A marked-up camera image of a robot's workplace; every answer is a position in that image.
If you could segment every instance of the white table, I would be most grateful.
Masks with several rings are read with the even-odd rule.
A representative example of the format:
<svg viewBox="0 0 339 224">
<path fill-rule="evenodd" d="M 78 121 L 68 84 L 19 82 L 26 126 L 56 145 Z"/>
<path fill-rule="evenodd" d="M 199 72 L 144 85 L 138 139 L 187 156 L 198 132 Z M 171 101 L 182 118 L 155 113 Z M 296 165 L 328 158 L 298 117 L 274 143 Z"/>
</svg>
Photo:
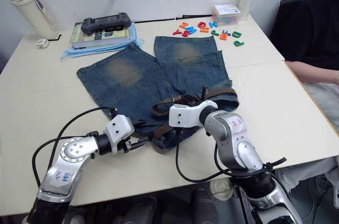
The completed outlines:
<svg viewBox="0 0 339 224">
<path fill-rule="evenodd" d="M 193 24 L 202 20 L 187 21 Z M 179 23 L 138 24 L 139 37 L 146 41 L 143 49 L 153 53 L 155 35 L 171 36 Z M 253 19 L 234 30 L 243 34 L 244 46 L 235 48 L 234 39 L 217 40 L 217 44 L 238 93 L 240 107 L 236 112 L 247 122 L 249 136 L 262 160 L 286 157 L 288 161 L 282 167 L 339 155 L 338 135 Z M 69 47 L 70 31 L 62 34 L 60 41 L 41 50 L 35 47 L 36 36 L 24 36 L 0 75 L 0 215 L 31 209 L 37 192 L 31 168 L 33 152 L 55 138 L 72 117 L 96 107 L 76 71 L 111 53 L 61 62 L 63 51 Z M 101 132 L 107 122 L 98 111 L 76 121 L 65 135 Z M 214 144 L 203 130 L 184 141 L 179 158 L 182 171 L 191 178 L 215 173 Z M 38 156 L 40 178 L 46 172 L 50 151 L 51 146 L 46 147 Z M 85 168 L 72 204 L 187 185 L 176 171 L 174 155 L 173 150 L 160 154 L 148 144 L 125 155 L 98 157 Z"/>
</svg>

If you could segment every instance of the person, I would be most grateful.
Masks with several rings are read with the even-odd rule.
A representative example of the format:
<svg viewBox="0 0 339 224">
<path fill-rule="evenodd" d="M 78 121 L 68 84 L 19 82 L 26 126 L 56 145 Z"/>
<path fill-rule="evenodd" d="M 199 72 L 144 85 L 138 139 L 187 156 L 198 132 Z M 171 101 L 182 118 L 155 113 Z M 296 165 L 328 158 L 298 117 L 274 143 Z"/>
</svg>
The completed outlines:
<svg viewBox="0 0 339 224">
<path fill-rule="evenodd" d="M 339 132 L 339 0 L 303 0 L 281 31 L 276 48 Z M 276 170 L 290 191 L 323 174 L 339 190 L 339 156 Z"/>
</svg>

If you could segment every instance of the denim shorts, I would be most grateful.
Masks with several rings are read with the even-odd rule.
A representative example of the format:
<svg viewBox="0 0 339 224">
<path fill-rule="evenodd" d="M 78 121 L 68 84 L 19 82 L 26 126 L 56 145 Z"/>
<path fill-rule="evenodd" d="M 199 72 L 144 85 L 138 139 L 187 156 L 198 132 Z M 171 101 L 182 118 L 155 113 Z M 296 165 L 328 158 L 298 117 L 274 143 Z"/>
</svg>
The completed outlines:
<svg viewBox="0 0 339 224">
<path fill-rule="evenodd" d="M 217 50 L 213 37 L 156 37 L 154 52 L 156 57 L 131 43 L 77 72 L 99 106 L 116 107 L 133 123 L 145 120 L 144 126 L 136 128 L 136 132 L 143 136 L 152 136 L 157 128 L 168 122 L 168 116 L 152 114 L 154 104 L 182 94 L 199 95 L 202 86 L 208 86 L 210 90 L 232 86 L 222 53 Z M 232 93 L 210 100 L 226 111 L 239 105 L 237 96 Z M 185 129 L 180 141 L 196 131 L 197 128 Z M 174 137 L 173 133 L 168 133 L 153 143 L 164 149 L 173 148 L 176 145 Z"/>
</svg>

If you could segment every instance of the white cloth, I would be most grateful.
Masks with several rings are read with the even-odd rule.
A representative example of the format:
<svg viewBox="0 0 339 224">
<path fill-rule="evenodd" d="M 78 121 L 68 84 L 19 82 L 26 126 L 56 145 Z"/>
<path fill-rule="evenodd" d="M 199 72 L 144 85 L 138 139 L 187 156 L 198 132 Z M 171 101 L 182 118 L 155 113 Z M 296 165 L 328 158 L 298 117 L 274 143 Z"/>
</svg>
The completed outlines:
<svg viewBox="0 0 339 224">
<path fill-rule="evenodd" d="M 339 85 L 306 82 L 303 84 L 339 132 Z M 321 174 L 325 174 L 326 178 L 339 190 L 339 156 L 277 169 L 275 173 L 288 191 L 296 187 L 300 181 Z"/>
</svg>

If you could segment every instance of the book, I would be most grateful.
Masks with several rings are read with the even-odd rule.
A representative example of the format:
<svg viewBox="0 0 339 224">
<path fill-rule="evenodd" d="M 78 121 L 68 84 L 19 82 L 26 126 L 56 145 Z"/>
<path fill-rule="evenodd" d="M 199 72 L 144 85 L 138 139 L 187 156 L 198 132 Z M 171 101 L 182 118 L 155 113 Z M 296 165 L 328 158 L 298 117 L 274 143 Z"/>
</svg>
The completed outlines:
<svg viewBox="0 0 339 224">
<path fill-rule="evenodd" d="M 88 48 L 96 46 L 107 46 L 122 43 L 129 40 L 129 29 L 124 28 L 121 31 L 105 32 L 104 29 L 96 30 L 91 35 L 83 33 L 81 22 L 74 25 L 70 43 L 73 48 Z"/>
</svg>

